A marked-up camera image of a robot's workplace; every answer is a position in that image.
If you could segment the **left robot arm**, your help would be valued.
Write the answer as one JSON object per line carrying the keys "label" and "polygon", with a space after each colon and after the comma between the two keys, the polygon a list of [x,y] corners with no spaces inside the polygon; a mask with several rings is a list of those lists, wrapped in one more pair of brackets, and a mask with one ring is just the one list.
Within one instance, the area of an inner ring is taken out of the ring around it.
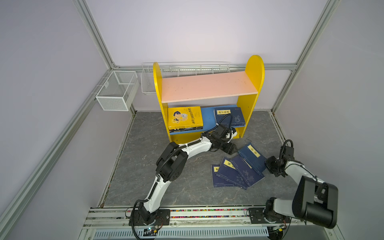
{"label": "left robot arm", "polygon": [[156,221],[161,201],[171,184],[183,172],[188,159],[205,152],[221,150],[228,155],[237,149],[232,139],[237,136],[237,131],[232,127],[233,115],[226,114],[216,125],[203,133],[192,142],[176,144],[171,142],[157,160],[155,180],[147,197],[136,200],[129,216],[133,226],[135,217],[145,225]]}

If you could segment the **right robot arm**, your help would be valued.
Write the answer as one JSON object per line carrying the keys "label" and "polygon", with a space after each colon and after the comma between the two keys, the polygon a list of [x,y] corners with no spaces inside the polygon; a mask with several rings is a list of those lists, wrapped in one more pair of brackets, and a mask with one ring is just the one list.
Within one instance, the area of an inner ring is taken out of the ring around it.
{"label": "right robot arm", "polygon": [[268,158],[265,165],[275,177],[291,177],[298,184],[292,200],[267,200],[264,217],[268,222],[294,218],[327,229],[337,225],[338,188],[321,180],[295,159],[292,140],[285,140],[279,157]]}

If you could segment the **yellow cartoon book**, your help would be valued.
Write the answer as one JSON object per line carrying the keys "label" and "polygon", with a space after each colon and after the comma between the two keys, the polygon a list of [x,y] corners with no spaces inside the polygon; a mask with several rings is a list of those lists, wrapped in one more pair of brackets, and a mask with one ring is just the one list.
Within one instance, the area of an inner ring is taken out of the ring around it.
{"label": "yellow cartoon book", "polygon": [[179,132],[186,132],[186,131],[195,131],[195,130],[202,130],[203,127],[195,127],[195,128],[184,128],[184,129],[173,129],[169,130],[170,133],[179,133]]}
{"label": "yellow cartoon book", "polygon": [[201,107],[178,107],[168,109],[170,131],[202,129],[204,126]]}

